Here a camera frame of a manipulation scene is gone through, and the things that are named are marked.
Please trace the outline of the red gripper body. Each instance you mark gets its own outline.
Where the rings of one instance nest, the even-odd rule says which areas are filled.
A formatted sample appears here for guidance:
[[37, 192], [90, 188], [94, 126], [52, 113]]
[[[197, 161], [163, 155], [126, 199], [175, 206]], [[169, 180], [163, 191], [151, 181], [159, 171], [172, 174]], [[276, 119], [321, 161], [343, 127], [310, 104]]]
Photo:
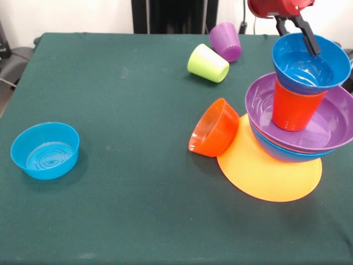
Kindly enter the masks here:
[[314, 5], [315, 0], [248, 0], [247, 3], [250, 11], [259, 18], [297, 17], [301, 10]]

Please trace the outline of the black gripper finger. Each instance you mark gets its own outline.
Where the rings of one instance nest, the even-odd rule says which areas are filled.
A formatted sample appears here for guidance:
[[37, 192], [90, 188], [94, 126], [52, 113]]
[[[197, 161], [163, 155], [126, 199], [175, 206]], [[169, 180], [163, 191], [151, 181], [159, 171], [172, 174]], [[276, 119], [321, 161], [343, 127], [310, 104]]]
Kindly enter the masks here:
[[279, 15], [274, 16], [276, 20], [276, 29], [280, 36], [287, 35], [289, 32], [286, 29], [286, 21], [288, 20], [287, 17], [282, 17]]
[[301, 15], [293, 17], [292, 22], [297, 28], [301, 30], [303, 34], [304, 43], [310, 55], [318, 56], [321, 53], [321, 49], [318, 45], [318, 42], [309, 23], [305, 21]]

